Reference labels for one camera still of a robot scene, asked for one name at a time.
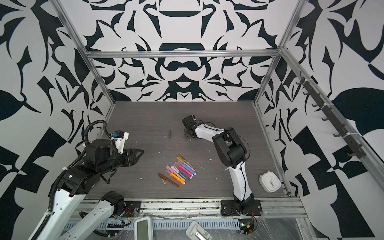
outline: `red marker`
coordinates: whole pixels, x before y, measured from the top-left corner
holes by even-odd
[[[177,164],[177,166],[181,169],[183,169],[188,175],[190,175],[191,177],[193,176],[193,173],[191,173],[190,171],[188,171],[185,167],[183,167],[180,163],[178,162],[175,162]]]

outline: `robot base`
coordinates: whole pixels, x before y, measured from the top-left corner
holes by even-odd
[[[234,200],[221,200],[221,215],[223,216],[239,216],[246,214],[252,216],[261,216],[263,211],[259,200],[255,200],[253,194],[246,200],[241,202],[237,197],[233,196]]]

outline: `white digital device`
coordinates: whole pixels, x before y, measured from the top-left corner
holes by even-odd
[[[275,192],[281,187],[281,182],[276,174],[271,171],[260,175],[259,182],[267,192]]]
[[[149,216],[136,219],[135,240],[153,240],[152,219]]]

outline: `white alarm clock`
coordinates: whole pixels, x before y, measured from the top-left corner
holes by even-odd
[[[276,174],[271,171],[260,175],[259,182],[267,192],[275,192],[281,187],[281,182],[277,178]]]

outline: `pile of markers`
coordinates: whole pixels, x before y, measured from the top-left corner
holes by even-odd
[[[177,154],[176,157],[177,161],[173,164],[173,166],[167,165],[167,173],[169,173],[174,179],[179,181],[181,184],[185,184],[185,182],[190,182],[190,179],[194,175],[196,175],[195,167],[192,166],[189,162],[187,162],[180,154]],[[161,177],[163,180],[166,180],[176,187],[179,185],[177,183],[174,183],[172,180],[167,178],[166,176],[159,173],[159,177]]]

